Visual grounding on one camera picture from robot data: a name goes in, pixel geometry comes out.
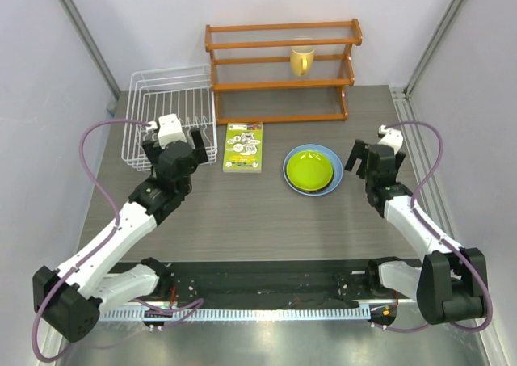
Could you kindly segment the lime green plate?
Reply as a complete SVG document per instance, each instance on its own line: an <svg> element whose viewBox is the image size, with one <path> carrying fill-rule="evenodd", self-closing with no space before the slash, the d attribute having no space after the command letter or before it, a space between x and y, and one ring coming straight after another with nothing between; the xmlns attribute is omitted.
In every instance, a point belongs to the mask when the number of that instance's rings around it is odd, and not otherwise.
<svg viewBox="0 0 517 366"><path fill-rule="evenodd" d="M288 181L295 188L307 192L323 190L334 177L330 159L312 149L293 154L288 159L285 170Z"/></svg>

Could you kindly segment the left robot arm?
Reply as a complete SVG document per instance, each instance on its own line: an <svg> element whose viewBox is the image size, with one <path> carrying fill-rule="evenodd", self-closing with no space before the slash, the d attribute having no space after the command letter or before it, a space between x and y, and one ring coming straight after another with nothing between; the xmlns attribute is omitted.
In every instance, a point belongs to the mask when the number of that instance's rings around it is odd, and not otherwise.
<svg viewBox="0 0 517 366"><path fill-rule="evenodd" d="M151 174L139 184L115 218L74 257L56 269L39 269L32 278L34 307L68 342L85 338L106 312L139 297L166 299L171 271L156 259L142 259L130 270L107 273L144 236L156 229L191 192L191 175L208 161L202 135L187 140L142 143Z"/></svg>

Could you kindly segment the blue plate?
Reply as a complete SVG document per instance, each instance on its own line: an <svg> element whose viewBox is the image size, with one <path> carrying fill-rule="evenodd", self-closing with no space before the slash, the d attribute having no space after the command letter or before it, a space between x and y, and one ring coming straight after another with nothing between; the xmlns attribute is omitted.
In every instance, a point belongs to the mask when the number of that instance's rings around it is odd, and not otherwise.
<svg viewBox="0 0 517 366"><path fill-rule="evenodd" d="M286 175L286 170L285 170L287 162L288 162L288 159L293 154L295 154L295 153L297 153L299 151L308 150L308 149L316 150L316 151L319 151L319 152L325 154L330 159L332 167L334 169L334 180L333 180L332 184L327 189L325 189L324 191L318 192L316 194L308 194L308 193L304 193L304 192L301 192L301 191L298 191L297 189L295 189L288 182L287 175ZM284 159L283 173L284 173L284 179L286 180L288 186L290 188L292 188L294 191L296 191L296 192L298 192L298 193L300 193L302 195L305 195L305 196L323 196L323 195L326 195L326 194L332 192L341 183L342 178L343 178L343 164L342 164L340 158L337 156L337 154L334 151L332 151L331 149L326 148L325 146L322 146L322 145L306 144L306 145L297 146L295 149L291 150L288 153L288 155Z"/></svg>

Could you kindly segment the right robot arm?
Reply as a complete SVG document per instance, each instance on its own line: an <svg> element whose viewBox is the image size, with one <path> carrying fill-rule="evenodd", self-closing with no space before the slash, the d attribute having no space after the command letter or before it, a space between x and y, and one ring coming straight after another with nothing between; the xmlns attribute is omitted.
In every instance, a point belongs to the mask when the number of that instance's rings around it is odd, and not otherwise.
<svg viewBox="0 0 517 366"><path fill-rule="evenodd" d="M412 191L397 181L404 153L379 141L357 140L345 170L356 167L368 203L413 247L420 267L397 257L372 259L364 285L369 294L396 292L416 301L430 325L492 316L485 256L453 241L421 209Z"/></svg>

